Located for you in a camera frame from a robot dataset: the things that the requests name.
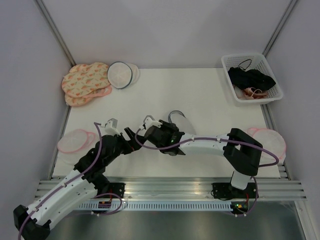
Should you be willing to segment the black bra from bag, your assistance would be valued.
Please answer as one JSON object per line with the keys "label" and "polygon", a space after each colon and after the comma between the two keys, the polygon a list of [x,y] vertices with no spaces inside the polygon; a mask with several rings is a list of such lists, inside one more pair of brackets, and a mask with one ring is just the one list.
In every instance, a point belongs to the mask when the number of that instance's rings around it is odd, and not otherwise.
{"label": "black bra from bag", "polygon": [[276,85],[275,80],[268,76],[263,74],[257,69],[249,69],[249,66],[251,65],[252,60],[251,59],[246,59],[242,61],[241,63],[238,64],[238,68],[241,70],[245,71],[250,80],[250,88],[255,88],[255,89],[260,89],[262,91],[267,91],[274,87]]}

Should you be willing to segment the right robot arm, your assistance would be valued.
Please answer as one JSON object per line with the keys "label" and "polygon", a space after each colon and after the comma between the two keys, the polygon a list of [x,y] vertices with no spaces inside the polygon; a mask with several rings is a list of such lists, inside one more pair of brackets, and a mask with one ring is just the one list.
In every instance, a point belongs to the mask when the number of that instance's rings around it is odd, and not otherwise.
{"label": "right robot arm", "polygon": [[144,138],[163,154],[224,157],[233,167],[228,192],[235,198],[246,192],[251,177],[258,174],[263,145],[238,128],[227,134],[199,136],[180,131],[174,123],[147,117],[142,129]]}

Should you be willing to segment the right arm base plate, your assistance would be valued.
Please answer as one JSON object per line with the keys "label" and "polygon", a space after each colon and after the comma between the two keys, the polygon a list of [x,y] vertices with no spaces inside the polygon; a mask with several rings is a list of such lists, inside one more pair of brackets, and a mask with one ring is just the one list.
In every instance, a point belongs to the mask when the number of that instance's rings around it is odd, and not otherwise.
{"label": "right arm base plate", "polygon": [[233,199],[255,199],[257,187],[254,183],[248,183],[244,190],[233,187],[227,182],[212,183],[211,195],[214,199],[229,201]]}

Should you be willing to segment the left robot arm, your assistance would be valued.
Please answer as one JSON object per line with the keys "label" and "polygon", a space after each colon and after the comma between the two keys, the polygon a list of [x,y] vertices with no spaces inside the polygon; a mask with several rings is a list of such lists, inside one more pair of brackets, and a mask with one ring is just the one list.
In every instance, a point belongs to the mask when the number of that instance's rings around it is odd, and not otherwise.
{"label": "left robot arm", "polygon": [[54,226],[78,205],[93,197],[111,195],[106,167],[118,156],[139,150],[135,133],[125,128],[122,134],[99,135],[99,140],[74,165],[72,171],[52,190],[29,206],[19,205],[13,211],[18,239],[45,240]]}

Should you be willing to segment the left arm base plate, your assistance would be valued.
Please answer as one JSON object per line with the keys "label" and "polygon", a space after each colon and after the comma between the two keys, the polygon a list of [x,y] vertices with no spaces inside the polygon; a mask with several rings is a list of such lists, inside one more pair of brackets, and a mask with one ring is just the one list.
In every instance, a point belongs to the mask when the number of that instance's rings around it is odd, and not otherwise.
{"label": "left arm base plate", "polygon": [[125,186],[126,184],[124,182],[110,182],[106,185],[98,188],[96,197],[98,198],[113,198],[113,195],[110,195],[110,193],[115,194],[121,198],[124,197],[125,193]]}

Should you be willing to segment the blue-zip mesh laundry bag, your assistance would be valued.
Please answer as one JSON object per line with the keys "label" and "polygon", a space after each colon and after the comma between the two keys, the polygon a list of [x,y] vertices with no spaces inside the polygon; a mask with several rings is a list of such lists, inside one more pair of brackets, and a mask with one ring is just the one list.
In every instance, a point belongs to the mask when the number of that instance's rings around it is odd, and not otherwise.
{"label": "blue-zip mesh laundry bag", "polygon": [[168,122],[175,124],[181,132],[196,135],[195,128],[184,113],[180,110],[173,110],[168,114]]}

